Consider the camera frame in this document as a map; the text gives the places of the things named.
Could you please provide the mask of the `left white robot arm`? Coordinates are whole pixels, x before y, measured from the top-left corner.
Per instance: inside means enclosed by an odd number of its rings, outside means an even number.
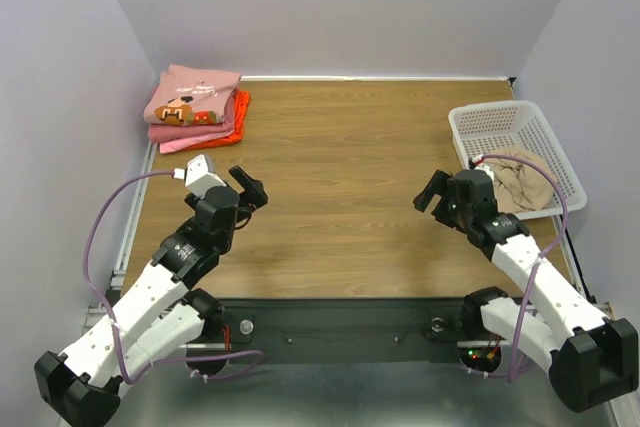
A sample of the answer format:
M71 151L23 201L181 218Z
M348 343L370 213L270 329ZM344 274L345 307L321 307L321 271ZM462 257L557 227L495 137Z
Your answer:
M174 352L196 339L222 341L221 353L184 360L203 381L245 355L232 349L232 324L220 301L197 286L231 249L235 233L268 202L261 181L239 166L229 173L240 191L204 155L168 171L188 189L192 216L161 242L117 303L96 294L105 314L93 327L61 352L47 351L36 361L39 394L68 425L106 425L130 386L151 368L174 361Z

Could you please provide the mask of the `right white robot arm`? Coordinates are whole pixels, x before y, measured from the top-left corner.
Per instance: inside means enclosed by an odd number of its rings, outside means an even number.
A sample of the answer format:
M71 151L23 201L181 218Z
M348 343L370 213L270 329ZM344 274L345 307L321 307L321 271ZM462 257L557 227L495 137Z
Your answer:
M561 402L583 412L639 387L639 336L626 319L612 319L591 304L539 249L525 224L502 213L490 176L480 170L436 171L414 198L423 212L434 196L436 221L463 233L524 297L515 302L498 288L467 295L463 331L487 332L512 345L544 370Z

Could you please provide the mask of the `beige t shirt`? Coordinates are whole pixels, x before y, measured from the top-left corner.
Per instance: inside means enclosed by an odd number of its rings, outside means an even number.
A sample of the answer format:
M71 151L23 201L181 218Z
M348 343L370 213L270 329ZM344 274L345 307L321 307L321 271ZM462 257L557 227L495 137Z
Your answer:
M500 212L518 214L544 209L554 188L528 164L502 158L486 160L495 172L494 195Z

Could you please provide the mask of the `pink printed folded shirt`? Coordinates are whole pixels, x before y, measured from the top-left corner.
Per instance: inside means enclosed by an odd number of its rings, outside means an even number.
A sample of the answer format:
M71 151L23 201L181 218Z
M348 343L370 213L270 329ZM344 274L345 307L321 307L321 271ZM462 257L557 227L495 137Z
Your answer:
M220 124L226 120L226 105L241 78L237 72L171 64L161 73L144 121L175 127Z

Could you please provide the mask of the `dark pink folded shirt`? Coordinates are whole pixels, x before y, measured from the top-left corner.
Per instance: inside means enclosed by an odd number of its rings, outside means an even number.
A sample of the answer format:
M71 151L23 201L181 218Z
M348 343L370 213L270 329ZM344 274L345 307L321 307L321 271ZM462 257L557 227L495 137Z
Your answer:
M216 134L224 137L232 133L234 129L234 103L237 90L234 90L225 105L225 119L219 124L198 124L193 126L171 126L164 124L151 124L148 127L148 137L154 143L168 142L175 139L197 137Z

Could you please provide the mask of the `aluminium frame rail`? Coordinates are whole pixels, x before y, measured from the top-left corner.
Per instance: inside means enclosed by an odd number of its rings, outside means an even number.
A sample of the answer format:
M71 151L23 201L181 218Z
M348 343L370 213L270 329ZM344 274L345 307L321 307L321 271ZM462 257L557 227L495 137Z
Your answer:
M93 241L95 240L99 224L103 220L108 208L120 194L126 192L128 200L130 201L129 211L124 224L123 233L120 235L120 243L118 245L113 269L110 273L109 284L100 291L100 294L96 294L97 304L88 308L83 325L83 334L87 333L97 322L101 320L102 317L107 314L105 307L106 302L109 302L111 306L114 306L123 296L124 281L128 270L129 258L133 247L142 205L144 203L149 178L148 174L152 170L156 150L156 145L149 141L145 154L142 158L140 173L135 179L125 181L122 186L116 189L114 194L108 197L90 230L90 235L83 254L83 260L89 259L90 249Z

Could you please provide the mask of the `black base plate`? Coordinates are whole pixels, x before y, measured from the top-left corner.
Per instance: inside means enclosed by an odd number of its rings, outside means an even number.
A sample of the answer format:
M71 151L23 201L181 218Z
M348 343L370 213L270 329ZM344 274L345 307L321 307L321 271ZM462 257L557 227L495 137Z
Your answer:
M456 363L495 338L470 334L463 301L444 298L225 298L224 341L208 327L186 346L189 358L260 350L273 364L412 362Z

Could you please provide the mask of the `orange folded shirt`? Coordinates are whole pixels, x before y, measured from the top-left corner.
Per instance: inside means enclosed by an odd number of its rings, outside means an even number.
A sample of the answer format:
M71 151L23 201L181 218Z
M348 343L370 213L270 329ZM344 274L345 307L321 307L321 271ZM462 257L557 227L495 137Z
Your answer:
M233 120L220 127L208 127L200 148L214 148L239 143L244 137L244 123L251 100L250 93L237 90L232 106Z

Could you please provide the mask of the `white plastic basket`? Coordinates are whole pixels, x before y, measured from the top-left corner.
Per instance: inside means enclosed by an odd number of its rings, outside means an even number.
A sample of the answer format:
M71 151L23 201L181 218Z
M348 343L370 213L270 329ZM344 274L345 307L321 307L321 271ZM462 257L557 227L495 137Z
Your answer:
M545 160L556 177L568 210L584 208L587 195L540 108L529 101L508 100L457 107L448 120L461 165L494 150L520 148Z

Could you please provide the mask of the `light pink folded shirt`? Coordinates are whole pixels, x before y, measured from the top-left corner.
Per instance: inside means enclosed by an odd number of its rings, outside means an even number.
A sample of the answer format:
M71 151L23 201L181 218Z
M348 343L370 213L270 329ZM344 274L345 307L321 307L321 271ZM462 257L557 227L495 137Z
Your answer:
M209 136L189 137L183 139L175 139L159 144L159 152L161 154L171 154L183 150L197 150L200 148L214 148L231 145L237 142L234 135L228 135L220 138Z

